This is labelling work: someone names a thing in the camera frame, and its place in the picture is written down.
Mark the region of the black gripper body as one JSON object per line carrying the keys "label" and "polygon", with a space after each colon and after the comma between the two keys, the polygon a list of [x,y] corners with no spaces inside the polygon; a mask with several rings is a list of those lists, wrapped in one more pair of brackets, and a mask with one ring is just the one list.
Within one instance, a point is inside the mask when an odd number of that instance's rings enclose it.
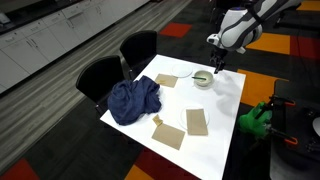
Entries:
{"label": "black gripper body", "polygon": [[227,50],[214,46],[210,55],[210,58],[211,57],[215,58],[215,63],[213,64],[216,66],[216,64],[223,62],[223,58],[227,55],[227,53],[228,53]]}

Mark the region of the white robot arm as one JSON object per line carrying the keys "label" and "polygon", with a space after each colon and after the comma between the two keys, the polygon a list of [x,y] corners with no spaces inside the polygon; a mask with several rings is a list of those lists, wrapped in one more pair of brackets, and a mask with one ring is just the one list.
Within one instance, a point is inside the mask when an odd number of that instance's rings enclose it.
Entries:
{"label": "white robot arm", "polygon": [[223,58],[228,52],[243,54],[245,47],[257,41],[262,34],[262,24],[273,15],[297,8],[304,0],[258,0],[249,8],[230,8],[221,23],[218,33],[211,34],[206,41],[214,46],[215,52],[210,61],[215,64],[214,73],[225,66]]}

